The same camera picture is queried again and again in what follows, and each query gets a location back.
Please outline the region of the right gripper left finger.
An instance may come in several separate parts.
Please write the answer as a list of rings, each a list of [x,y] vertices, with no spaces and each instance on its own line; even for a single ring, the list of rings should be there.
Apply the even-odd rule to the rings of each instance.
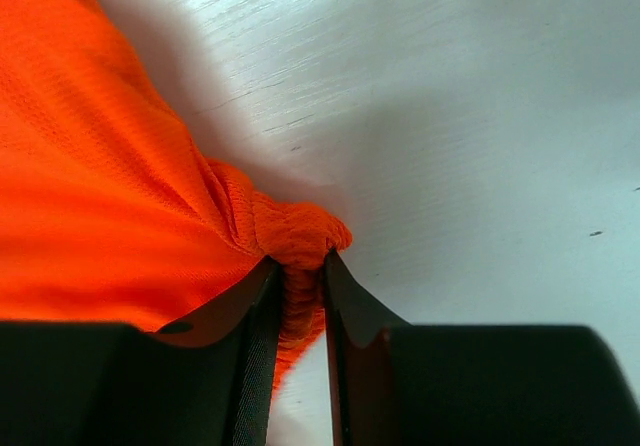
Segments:
[[[1,325],[5,445],[262,445],[280,326],[280,269],[155,333],[119,323]]]

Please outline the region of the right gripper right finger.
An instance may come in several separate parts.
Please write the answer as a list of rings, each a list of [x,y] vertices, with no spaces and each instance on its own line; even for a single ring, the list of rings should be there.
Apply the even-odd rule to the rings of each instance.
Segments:
[[[576,325],[414,325],[324,263],[338,445],[635,445],[639,408]]]

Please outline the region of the orange shorts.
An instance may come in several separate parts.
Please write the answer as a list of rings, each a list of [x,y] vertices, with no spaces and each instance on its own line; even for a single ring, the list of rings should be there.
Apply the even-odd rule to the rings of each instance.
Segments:
[[[1,315],[156,332],[263,258],[284,295],[274,379],[324,329],[321,207],[205,157],[97,0],[1,0]]]

